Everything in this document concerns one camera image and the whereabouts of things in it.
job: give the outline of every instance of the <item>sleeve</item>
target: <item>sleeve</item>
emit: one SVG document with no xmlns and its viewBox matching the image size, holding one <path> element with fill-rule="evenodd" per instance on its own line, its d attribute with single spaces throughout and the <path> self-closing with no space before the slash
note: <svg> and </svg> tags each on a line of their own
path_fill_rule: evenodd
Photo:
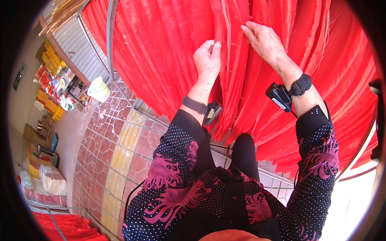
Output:
<svg viewBox="0 0 386 241">
<path fill-rule="evenodd" d="M 301 238 L 317 240 L 339 170 L 338 143 L 330 113 L 327 119 L 320 106 L 311 109 L 297 120 L 296 135 L 302 160 L 298 162 L 298 182 L 287 210 L 297 217 Z"/>
<path fill-rule="evenodd" d="M 204 137 L 198 121 L 189 113 L 178 110 L 153 153 L 143 191 L 185 188 L 187 176 L 197 160 L 198 146 Z"/>
</svg>

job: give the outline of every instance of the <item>black wrist strap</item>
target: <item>black wrist strap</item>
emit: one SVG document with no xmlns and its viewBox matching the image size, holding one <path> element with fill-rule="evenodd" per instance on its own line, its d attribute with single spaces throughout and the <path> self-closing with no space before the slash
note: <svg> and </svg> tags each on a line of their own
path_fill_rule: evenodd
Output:
<svg viewBox="0 0 386 241">
<path fill-rule="evenodd" d="M 311 85 L 311 77 L 303 73 L 298 79 L 298 81 L 295 81 L 295 83 L 293 83 L 289 93 L 292 96 L 303 95 L 306 90 L 309 90 L 311 88 Z"/>
<path fill-rule="evenodd" d="M 197 111 L 199 114 L 202 114 L 202 115 L 205 115 L 209 110 L 209 107 L 207 107 L 206 105 L 201 104 L 197 101 L 194 101 L 187 96 L 184 97 L 184 99 L 182 100 L 182 103 L 189 109 Z"/>
</svg>

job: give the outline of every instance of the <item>polka dot fabric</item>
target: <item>polka dot fabric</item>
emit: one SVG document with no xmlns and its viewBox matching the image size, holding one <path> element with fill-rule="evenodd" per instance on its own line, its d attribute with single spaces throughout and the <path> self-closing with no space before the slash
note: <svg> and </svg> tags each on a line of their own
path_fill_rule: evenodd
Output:
<svg viewBox="0 0 386 241">
<path fill-rule="evenodd" d="M 229 210 L 225 207 L 227 185 L 223 177 L 231 176 L 231 172 L 218 167 L 196 179 L 187 179 L 196 162 L 202 130 L 197 121 L 196 125 L 186 118 L 177 114 L 160 139 L 144 188 L 128 206 L 122 228 L 127 240 L 166 240 L 184 216 L 198 207 L 219 218 L 224 218 L 227 213 L 224 212 Z M 268 218 L 276 219 L 282 240 L 317 240 L 322 234 L 339 169 L 332 122 L 314 128 L 298 142 L 302 160 L 287 207 L 254 179 L 245 178 L 241 189 L 249 197 L 263 194 L 256 203 L 264 202 L 269 207 Z"/>
</svg>

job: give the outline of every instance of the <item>red cloth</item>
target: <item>red cloth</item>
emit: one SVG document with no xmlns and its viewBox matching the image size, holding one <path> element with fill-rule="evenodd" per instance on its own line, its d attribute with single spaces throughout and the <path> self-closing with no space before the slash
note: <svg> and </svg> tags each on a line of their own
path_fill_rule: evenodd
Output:
<svg viewBox="0 0 386 241">
<path fill-rule="evenodd" d="M 82 11 L 105 54 L 107 8 L 107 0 L 92 0 Z M 258 160 L 273 160 L 277 172 L 294 176 L 300 160 L 296 120 L 265 96 L 272 82 L 282 81 L 248 46 L 240 30 L 248 20 L 272 27 L 288 55 L 311 76 L 332 115 L 344 168 L 370 125 L 377 100 L 368 88 L 376 77 L 369 44 L 343 0 L 120 1 L 114 68 L 135 96 L 171 120 L 197 81 L 194 51 L 205 40 L 220 41 L 221 70 L 209 101 L 222 103 L 224 111 L 213 137 L 223 139 L 232 129 L 230 143 L 248 132 L 258 146 Z M 376 145 L 373 138 L 356 166 L 370 161 Z"/>
<path fill-rule="evenodd" d="M 47 237 L 52 240 L 62 240 L 49 214 L 33 212 L 37 223 Z M 53 214 L 60 231 L 68 241 L 108 241 L 106 236 L 99 234 L 96 228 L 90 228 L 90 220 L 80 215 Z"/>
</svg>

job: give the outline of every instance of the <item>ground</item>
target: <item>ground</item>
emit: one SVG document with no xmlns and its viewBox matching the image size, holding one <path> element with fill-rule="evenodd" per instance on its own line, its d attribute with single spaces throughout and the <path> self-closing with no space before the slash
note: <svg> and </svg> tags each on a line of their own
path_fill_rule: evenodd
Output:
<svg viewBox="0 0 386 241">
<path fill-rule="evenodd" d="M 135 96 L 128 87 L 123 82 L 118 85 L 134 102 Z M 68 206 L 85 207 L 102 225 L 102 232 L 111 239 L 123 239 L 121 229 L 127 196 L 147 177 L 152 154 L 167 129 L 132 110 L 114 85 L 109 88 L 111 95 L 105 103 L 94 103 L 87 113 L 76 110 L 65 113 L 53 129 L 59 135 L 59 169 L 68 181 Z M 167 118 L 158 117 L 145 104 L 142 106 L 169 124 Z M 216 166 L 230 164 L 229 159 L 221 155 L 214 153 L 213 158 Z M 267 161 L 259 166 L 274 172 L 274 166 Z M 264 174 L 260 179 L 266 189 L 286 205 L 293 186 Z"/>
</svg>

